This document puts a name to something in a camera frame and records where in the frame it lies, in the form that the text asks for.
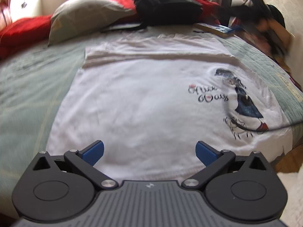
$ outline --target bed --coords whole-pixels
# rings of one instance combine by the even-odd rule
[[[32,158],[45,150],[59,106],[83,64],[85,47],[130,33],[142,37],[163,33],[215,37],[268,85],[290,123],[303,118],[302,93],[290,83],[287,73],[237,37],[222,39],[193,31],[191,26],[161,26],[137,32],[95,33],[51,47],[44,41],[0,66],[0,213],[18,217],[10,198],[12,190]],[[303,126],[292,128],[292,134],[295,148],[301,143]]]

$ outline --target black bag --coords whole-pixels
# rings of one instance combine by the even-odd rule
[[[134,0],[145,25],[194,24],[202,5],[194,0]]]

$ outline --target gray ribbed panel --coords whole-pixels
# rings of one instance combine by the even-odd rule
[[[17,227],[285,227],[278,221],[258,225],[234,223],[213,212],[197,191],[181,189],[176,181],[125,181],[117,190],[103,191],[82,215],[61,223],[20,220]]]

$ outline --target white pillow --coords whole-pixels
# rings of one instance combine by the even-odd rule
[[[134,13],[113,0],[68,0],[52,16],[48,44],[97,31]]]

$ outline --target patterned wallpaper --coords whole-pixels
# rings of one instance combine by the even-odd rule
[[[286,29],[295,34],[303,33],[303,0],[264,0],[282,13]]]

